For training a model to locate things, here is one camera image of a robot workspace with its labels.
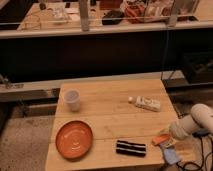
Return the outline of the grey blue gripper body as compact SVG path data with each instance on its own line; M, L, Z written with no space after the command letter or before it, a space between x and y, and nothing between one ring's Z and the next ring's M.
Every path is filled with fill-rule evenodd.
M173 165L181 161L181 158L177 155L176 150L173 146L172 139L162 142L160 144L160 149L167 164Z

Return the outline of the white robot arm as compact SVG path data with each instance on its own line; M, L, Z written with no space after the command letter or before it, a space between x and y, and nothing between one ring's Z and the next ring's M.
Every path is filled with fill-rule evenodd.
M159 135L169 134L173 139L182 141L201 130L213 135L213 109L198 103L191 107L189 115L171 122Z

